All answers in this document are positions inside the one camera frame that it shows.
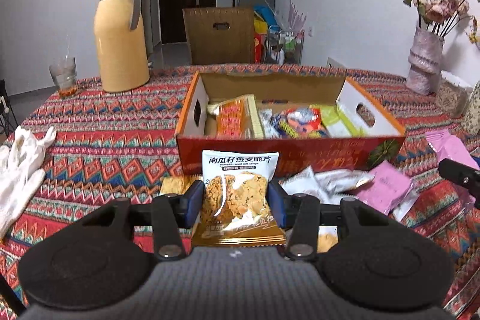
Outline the jar of nuts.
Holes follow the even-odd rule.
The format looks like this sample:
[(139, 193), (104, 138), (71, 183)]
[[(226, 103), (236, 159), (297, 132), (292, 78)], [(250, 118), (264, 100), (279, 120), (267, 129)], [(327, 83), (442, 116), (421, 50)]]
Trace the jar of nuts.
[(435, 104), (452, 118), (460, 118), (469, 101), (473, 87), (458, 76), (441, 71)]

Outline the orange cracker packet in box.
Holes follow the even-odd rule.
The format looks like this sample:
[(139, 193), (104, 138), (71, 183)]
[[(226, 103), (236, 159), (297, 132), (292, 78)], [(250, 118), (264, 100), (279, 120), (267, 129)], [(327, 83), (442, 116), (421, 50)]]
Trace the orange cracker packet in box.
[(216, 136), (230, 139), (264, 139), (264, 129), (253, 94), (207, 106), (216, 119)]

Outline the glass cup with tea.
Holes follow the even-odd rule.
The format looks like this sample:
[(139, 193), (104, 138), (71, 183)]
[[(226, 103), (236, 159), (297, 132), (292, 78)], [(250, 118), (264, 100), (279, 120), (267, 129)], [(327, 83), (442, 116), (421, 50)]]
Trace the glass cup with tea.
[(50, 76), (61, 98), (71, 97), (77, 92), (77, 64), (74, 57), (66, 56), (49, 65)]

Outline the pink packet on table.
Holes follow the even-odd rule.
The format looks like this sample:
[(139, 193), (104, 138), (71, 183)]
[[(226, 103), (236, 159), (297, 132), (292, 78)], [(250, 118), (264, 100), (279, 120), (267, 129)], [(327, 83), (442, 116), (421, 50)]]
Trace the pink packet on table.
[(373, 181), (364, 185), (357, 198), (375, 210), (388, 215), (407, 196), (412, 188), (412, 179), (388, 161), (384, 161), (370, 171)]

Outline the green snack packet in box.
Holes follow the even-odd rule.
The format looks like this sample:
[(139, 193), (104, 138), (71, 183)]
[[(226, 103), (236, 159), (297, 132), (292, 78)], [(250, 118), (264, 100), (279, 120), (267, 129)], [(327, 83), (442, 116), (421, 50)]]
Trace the green snack packet in box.
[(351, 138), (367, 136), (366, 129), (343, 105), (320, 105), (321, 122), (330, 138)]

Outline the wooden chair back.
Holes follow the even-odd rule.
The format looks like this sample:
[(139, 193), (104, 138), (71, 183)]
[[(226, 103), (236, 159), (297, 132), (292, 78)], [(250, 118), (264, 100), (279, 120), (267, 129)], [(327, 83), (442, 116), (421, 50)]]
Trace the wooden chair back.
[(196, 66), (254, 62), (254, 11), (250, 7), (183, 10), (190, 62)]

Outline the pink ceramic vase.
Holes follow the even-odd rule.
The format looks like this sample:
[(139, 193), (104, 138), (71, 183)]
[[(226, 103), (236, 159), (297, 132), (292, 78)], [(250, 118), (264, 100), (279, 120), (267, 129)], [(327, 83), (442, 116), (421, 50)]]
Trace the pink ceramic vase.
[(444, 40), (433, 32), (416, 27), (408, 55), (410, 69), (406, 86), (420, 95), (432, 92), (433, 79), (440, 74)]

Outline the pink snack packet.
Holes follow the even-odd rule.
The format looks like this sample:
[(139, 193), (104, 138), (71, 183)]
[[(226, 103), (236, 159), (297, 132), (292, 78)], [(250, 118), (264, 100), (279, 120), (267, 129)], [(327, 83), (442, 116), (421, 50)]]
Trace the pink snack packet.
[(438, 163), (448, 158), (473, 169), (479, 169), (478, 163), (472, 158), (461, 139), (451, 134), (448, 129), (426, 132), (425, 139), (436, 153)]

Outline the colourful candy packet in box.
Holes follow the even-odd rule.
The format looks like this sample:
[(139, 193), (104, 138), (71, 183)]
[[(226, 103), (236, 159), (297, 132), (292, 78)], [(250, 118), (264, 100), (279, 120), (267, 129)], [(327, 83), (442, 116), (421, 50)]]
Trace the colourful candy packet in box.
[(328, 136), (321, 122), (320, 110), (317, 108), (299, 107), (283, 110), (276, 115), (273, 124), (282, 136), (292, 139), (316, 139)]

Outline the orange red cardboard box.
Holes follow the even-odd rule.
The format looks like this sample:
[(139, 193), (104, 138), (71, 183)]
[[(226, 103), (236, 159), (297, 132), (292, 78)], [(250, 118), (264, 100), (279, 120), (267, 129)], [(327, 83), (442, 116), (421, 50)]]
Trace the orange red cardboard box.
[(405, 129), (346, 76), (198, 73), (176, 128), (182, 171), (202, 171), (203, 151), (277, 153), (277, 174), (369, 171), (392, 160)]

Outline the yellow thermos jug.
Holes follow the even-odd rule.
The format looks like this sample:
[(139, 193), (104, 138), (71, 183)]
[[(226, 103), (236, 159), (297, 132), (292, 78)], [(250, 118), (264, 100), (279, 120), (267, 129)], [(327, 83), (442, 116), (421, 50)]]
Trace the yellow thermos jug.
[(99, 0), (94, 36), (103, 90), (122, 93), (150, 79), (142, 0)]

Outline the silver snack packet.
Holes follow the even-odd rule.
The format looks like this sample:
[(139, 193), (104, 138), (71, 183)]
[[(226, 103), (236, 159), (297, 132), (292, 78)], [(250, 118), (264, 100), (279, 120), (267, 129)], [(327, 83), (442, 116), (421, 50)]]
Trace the silver snack packet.
[(368, 171), (340, 169), (314, 173), (311, 166), (280, 182), (289, 195), (315, 196), (323, 204), (339, 205), (344, 198), (357, 199), (357, 193), (374, 182), (375, 174)]

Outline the colourful patterned tablecloth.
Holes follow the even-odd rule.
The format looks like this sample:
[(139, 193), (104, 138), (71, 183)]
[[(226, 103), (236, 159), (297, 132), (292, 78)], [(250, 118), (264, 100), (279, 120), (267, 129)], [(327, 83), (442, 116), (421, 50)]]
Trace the colourful patterned tablecloth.
[[(46, 153), (43, 185), (1, 240), (1, 276), (21, 301), (17, 268), (30, 247), (119, 196), (149, 202), (164, 178), (182, 173), (175, 128), (198, 72), (195, 66), (152, 71), (146, 86), (120, 94), (105, 93), (97, 78), (84, 79), (76, 95), (53, 94), (24, 120), (23, 127), (37, 137), (49, 128), (57, 136)], [(425, 133), (447, 129), (474, 154), (479, 138), (463, 132), (432, 97), (408, 90), (401, 76), (359, 69), (344, 75), (404, 126), (406, 139), (395, 163), (420, 196), (403, 223), (451, 255), (456, 277), (446, 308), (471, 319), (479, 312), (479, 212), (465, 210), (452, 185), (439, 177)]]

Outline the pumpkin seed crisp packet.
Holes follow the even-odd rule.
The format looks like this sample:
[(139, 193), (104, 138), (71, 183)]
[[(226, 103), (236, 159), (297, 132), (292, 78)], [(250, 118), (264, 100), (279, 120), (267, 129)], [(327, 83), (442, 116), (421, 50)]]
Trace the pumpkin seed crisp packet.
[(267, 202), (279, 153), (204, 150), (205, 190), (193, 247), (258, 247), (285, 243)]

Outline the white cloth gloves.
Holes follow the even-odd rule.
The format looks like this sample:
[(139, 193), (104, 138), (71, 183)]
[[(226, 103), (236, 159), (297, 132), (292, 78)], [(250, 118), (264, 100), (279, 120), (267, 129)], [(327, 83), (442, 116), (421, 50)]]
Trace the white cloth gloves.
[(18, 126), (11, 147), (1, 146), (1, 240), (43, 183), (46, 172), (42, 165), (56, 135), (50, 127), (38, 139), (30, 130)]

